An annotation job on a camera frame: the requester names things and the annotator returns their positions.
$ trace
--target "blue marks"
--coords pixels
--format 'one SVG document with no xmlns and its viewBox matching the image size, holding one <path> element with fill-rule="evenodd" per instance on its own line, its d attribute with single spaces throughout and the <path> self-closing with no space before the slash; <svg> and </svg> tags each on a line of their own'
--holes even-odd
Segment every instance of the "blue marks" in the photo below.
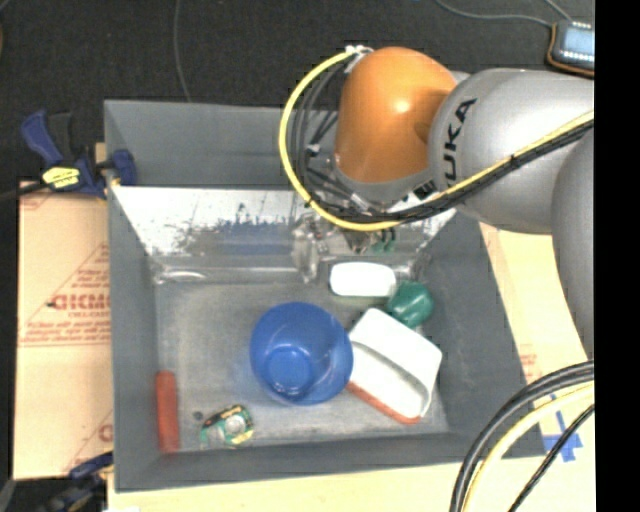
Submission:
<svg viewBox="0 0 640 512">
<path fill-rule="evenodd" d="M 546 451 L 551 450 L 553 446 L 558 442 L 562 432 L 564 432 L 567 426 L 564 423 L 564 418 L 562 417 L 562 413 L 558 411 L 556 413 L 556 419 L 558 420 L 558 426 L 560 427 L 560 434 L 547 434 L 542 436 L 542 442 L 544 443 L 544 449 Z M 560 455 L 562 456 L 562 462 L 571 462 L 576 460 L 576 456 L 574 450 L 576 448 L 582 448 L 583 444 L 580 440 L 580 436 L 577 433 L 573 433 L 567 439 L 567 442 L 564 444 L 562 449 L 560 450 Z"/>
</svg>

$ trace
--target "phone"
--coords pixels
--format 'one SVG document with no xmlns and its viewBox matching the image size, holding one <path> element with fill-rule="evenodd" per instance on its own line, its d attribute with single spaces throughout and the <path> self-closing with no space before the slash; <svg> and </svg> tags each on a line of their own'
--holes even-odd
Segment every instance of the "phone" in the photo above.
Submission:
<svg viewBox="0 0 640 512">
<path fill-rule="evenodd" d="M 596 31 L 588 23 L 562 20 L 551 29 L 547 59 L 560 69 L 595 75 Z"/>
</svg>

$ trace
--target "blue clamp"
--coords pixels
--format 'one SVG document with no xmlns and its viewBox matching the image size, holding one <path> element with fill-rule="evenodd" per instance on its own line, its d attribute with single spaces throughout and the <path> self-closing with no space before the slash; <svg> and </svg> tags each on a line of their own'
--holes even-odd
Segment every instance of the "blue clamp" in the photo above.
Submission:
<svg viewBox="0 0 640 512">
<path fill-rule="evenodd" d="M 100 170 L 113 168 L 122 185 L 135 185 L 137 173 L 133 156 L 127 150 L 117 150 L 110 160 L 94 163 L 88 152 L 74 155 L 68 142 L 70 116 L 62 118 L 54 133 L 62 140 L 56 144 L 47 126 L 47 114 L 38 110 L 27 117 L 20 127 L 29 148 L 44 159 L 42 180 L 54 192 L 77 192 L 106 199 L 106 182 Z"/>
<path fill-rule="evenodd" d="M 107 452 L 76 466 L 68 475 L 74 485 L 37 507 L 35 512 L 78 512 L 105 493 L 105 482 L 99 472 L 112 464 L 113 452 Z"/>
</svg>

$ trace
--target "white soap bar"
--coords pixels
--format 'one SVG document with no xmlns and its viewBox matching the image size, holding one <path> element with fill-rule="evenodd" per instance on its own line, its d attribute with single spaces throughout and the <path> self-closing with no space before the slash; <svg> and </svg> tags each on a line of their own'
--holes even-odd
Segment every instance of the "white soap bar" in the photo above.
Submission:
<svg viewBox="0 0 640 512">
<path fill-rule="evenodd" d="M 416 423 L 429 405 L 442 352 L 379 309 L 349 332 L 353 371 L 348 389 L 401 423 Z"/>
<path fill-rule="evenodd" d="M 390 297 L 396 287 L 391 268 L 368 261 L 347 261 L 331 267 L 329 286 L 348 297 Z"/>
</svg>

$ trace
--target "blue cup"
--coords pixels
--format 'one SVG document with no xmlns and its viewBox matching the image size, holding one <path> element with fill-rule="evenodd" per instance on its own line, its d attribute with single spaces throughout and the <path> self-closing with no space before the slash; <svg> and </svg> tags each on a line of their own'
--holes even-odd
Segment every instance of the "blue cup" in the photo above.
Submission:
<svg viewBox="0 0 640 512">
<path fill-rule="evenodd" d="M 274 399 L 312 405 L 333 398 L 349 382 L 353 350 L 331 313 L 306 302 L 269 309 L 256 323 L 251 368 Z"/>
</svg>

